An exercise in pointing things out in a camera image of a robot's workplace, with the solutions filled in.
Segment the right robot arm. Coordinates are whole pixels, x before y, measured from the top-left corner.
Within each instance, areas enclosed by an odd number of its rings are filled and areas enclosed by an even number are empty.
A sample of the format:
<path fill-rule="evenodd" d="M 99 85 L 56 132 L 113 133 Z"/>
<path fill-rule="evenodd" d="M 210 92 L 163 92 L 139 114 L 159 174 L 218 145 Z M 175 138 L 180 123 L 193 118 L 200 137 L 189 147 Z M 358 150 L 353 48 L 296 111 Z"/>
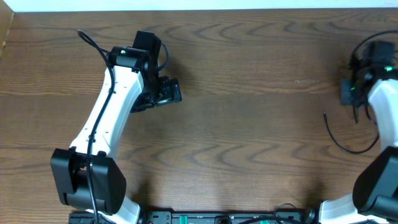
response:
<path fill-rule="evenodd" d="M 397 67 L 395 46 L 376 40 L 352 54 L 352 77 L 341 82 L 341 102 L 353 112 L 372 110 L 381 152 L 358 176 L 353 191 L 322 202 L 318 222 L 397 223 Z"/>

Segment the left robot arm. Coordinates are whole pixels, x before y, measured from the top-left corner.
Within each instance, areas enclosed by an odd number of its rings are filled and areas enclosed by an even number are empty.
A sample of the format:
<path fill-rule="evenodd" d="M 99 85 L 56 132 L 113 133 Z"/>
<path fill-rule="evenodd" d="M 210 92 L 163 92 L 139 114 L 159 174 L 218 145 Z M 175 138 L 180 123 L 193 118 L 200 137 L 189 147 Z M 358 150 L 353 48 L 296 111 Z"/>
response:
<path fill-rule="evenodd" d="M 104 60 L 104 82 L 96 103 L 68 149 L 50 160 L 60 202 L 89 212 L 80 223 L 145 223 L 140 205 L 126 196 L 127 181 L 116 163 L 119 142 L 131 113 L 178 103 L 178 80 L 160 76 L 158 58 L 165 44 L 153 33 L 137 31 L 133 45 L 102 49 L 82 30 L 78 35 Z"/>

